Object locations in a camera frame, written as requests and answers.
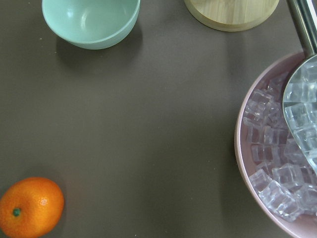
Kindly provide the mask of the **mint green bowl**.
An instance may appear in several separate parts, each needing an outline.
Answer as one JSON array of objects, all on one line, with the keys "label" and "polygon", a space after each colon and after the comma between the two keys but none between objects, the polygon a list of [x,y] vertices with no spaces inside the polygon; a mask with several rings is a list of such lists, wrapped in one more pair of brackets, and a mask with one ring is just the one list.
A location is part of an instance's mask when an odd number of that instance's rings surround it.
[{"label": "mint green bowl", "polygon": [[99,50],[122,41],[136,24],[139,0],[44,0],[49,28],[80,48]]}]

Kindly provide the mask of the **wooden cup tree stand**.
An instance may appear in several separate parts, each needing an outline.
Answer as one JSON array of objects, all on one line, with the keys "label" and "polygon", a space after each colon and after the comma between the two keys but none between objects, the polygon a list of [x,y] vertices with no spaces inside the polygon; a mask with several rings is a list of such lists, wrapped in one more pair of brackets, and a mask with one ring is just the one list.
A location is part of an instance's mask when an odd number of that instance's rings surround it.
[{"label": "wooden cup tree stand", "polygon": [[189,12],[202,24],[220,31],[252,29],[275,11],[277,0],[186,0]]}]

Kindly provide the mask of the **clear ice cubes pile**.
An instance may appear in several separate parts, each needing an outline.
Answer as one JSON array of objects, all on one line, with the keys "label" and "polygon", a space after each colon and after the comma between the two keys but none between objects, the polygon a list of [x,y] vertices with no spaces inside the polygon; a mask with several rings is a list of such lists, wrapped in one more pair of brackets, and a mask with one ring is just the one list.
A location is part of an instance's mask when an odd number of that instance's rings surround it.
[{"label": "clear ice cubes pile", "polygon": [[288,222],[317,214],[317,177],[296,144],[282,112],[284,70],[260,83],[244,108],[251,158],[256,171],[249,179],[264,206]]}]

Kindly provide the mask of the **metal ice scoop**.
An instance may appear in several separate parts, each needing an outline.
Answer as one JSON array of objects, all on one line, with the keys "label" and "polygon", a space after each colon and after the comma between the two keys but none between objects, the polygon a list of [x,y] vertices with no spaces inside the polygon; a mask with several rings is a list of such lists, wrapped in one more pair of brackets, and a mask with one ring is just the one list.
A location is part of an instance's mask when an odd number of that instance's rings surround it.
[{"label": "metal ice scoop", "polygon": [[304,60],[289,76],[282,97],[289,130],[313,171],[317,170],[317,14],[311,0],[287,2]]}]

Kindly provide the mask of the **orange fruit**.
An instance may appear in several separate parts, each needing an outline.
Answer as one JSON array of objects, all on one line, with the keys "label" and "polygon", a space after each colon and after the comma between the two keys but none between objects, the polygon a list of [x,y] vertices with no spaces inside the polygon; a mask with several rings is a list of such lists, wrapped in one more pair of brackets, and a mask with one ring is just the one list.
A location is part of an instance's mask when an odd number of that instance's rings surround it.
[{"label": "orange fruit", "polygon": [[10,238],[39,238],[57,225],[63,208],[64,196],[54,181],[26,178],[0,199],[0,229]]}]

